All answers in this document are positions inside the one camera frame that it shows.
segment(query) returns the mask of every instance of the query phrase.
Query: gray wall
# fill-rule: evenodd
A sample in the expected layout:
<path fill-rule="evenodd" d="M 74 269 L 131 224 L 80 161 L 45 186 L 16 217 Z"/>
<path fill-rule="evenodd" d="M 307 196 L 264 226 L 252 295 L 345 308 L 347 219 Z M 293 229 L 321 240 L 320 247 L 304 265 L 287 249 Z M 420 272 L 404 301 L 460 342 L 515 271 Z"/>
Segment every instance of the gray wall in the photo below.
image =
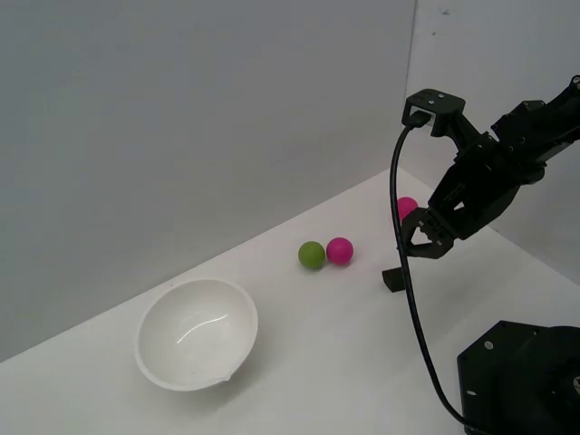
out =
<path fill-rule="evenodd" d="M 413 8 L 4 0 L 0 360 L 385 169 Z"/>
<path fill-rule="evenodd" d="M 420 0 L 408 93 L 435 88 L 467 100 L 481 130 L 523 100 L 551 100 L 580 73 L 577 0 Z M 448 139 L 413 132 L 405 169 L 435 186 L 452 163 Z M 548 162 L 493 225 L 499 233 L 580 284 L 580 143 Z"/>

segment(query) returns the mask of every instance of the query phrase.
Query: black cable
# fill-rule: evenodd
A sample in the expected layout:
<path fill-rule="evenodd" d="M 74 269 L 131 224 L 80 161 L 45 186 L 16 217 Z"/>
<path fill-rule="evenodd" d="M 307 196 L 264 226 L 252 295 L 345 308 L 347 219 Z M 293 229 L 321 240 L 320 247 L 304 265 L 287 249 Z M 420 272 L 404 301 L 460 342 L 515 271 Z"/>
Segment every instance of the black cable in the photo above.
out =
<path fill-rule="evenodd" d="M 433 365 L 431 359 L 429 348 L 427 347 L 427 341 L 425 340 L 425 334 L 421 327 L 421 320 L 419 319 L 419 312 L 417 311 L 417 304 L 415 303 L 415 293 L 413 291 L 413 284 L 411 281 L 411 270 L 409 269 L 409 259 L 407 257 L 407 252 L 405 251 L 405 245 L 402 240 L 401 233 L 401 222 L 399 220 L 399 206 L 397 204 L 397 168 L 399 166 L 399 157 L 401 155 L 401 149 L 404 141 L 407 139 L 407 135 L 411 130 L 416 127 L 422 127 L 430 120 L 430 115 L 423 111 L 416 111 L 413 113 L 407 122 L 407 127 L 401 132 L 401 136 L 397 140 L 395 149 L 392 152 L 391 161 L 391 173 L 390 173 L 390 196 L 391 196 L 391 214 L 392 214 L 392 224 L 395 230 L 395 239 L 397 240 L 397 249 L 399 250 L 399 258 L 401 259 L 401 271 L 403 281 L 405 283 L 405 289 L 407 294 L 407 302 L 409 303 L 409 310 L 411 311 L 411 320 L 413 321 L 413 327 L 415 328 L 415 333 L 417 335 L 417 340 L 419 341 L 420 352 L 425 360 L 425 365 L 427 366 L 427 371 L 431 377 L 431 382 L 435 388 L 435 392 L 439 396 L 439 399 L 445 409 L 451 416 L 461 423 L 466 429 L 472 430 L 474 432 L 491 435 L 490 432 L 480 429 L 474 426 L 472 423 L 467 421 L 461 414 L 455 411 L 455 408 L 450 404 L 449 400 L 445 396 L 445 392 L 441 388 L 439 381 L 439 376 Z"/>

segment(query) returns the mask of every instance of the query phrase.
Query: pink ball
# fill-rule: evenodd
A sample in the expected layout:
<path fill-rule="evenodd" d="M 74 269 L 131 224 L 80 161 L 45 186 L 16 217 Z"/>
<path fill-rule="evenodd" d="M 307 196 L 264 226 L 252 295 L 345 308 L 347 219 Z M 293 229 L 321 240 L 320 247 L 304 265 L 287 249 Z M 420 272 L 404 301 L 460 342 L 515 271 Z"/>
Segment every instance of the pink ball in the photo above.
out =
<path fill-rule="evenodd" d="M 415 208 L 419 206 L 417 201 L 409 197 L 401 197 L 397 199 L 397 205 L 399 206 L 399 219 L 402 220 L 407 217 Z"/>
<path fill-rule="evenodd" d="M 331 263 L 345 265 L 353 258 L 353 244 L 344 237 L 333 238 L 326 247 L 326 256 Z"/>

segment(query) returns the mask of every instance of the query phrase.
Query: white bowl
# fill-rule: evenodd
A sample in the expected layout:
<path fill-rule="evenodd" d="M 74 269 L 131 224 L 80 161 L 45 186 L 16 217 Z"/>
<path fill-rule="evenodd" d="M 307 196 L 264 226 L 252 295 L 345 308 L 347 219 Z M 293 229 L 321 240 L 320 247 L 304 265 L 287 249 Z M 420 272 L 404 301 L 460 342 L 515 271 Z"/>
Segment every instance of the white bowl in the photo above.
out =
<path fill-rule="evenodd" d="M 196 279 L 170 289 L 145 313 L 135 359 L 153 383 L 191 392 L 229 380 L 256 333 L 256 306 L 242 287 Z"/>

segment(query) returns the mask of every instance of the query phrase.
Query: table surface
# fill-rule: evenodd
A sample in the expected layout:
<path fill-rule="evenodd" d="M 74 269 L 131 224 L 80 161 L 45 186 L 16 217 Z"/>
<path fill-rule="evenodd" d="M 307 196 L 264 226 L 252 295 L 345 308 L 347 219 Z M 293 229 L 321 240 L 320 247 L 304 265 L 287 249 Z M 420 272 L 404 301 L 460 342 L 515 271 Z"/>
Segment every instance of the table surface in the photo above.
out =
<path fill-rule="evenodd" d="M 388 173 L 369 179 L 108 312 L 0 364 L 0 433 L 204 435 L 461 434 L 433 391 L 404 294 Z M 430 190 L 401 171 L 399 195 Z M 353 262 L 309 272 L 305 240 L 348 237 Z M 459 407 L 456 356 L 499 320 L 580 326 L 580 288 L 489 228 L 444 258 L 412 259 L 423 326 Z M 231 381 L 164 391 L 133 359 L 137 323 L 157 295 L 191 277 L 241 284 L 259 315 L 256 346 Z"/>

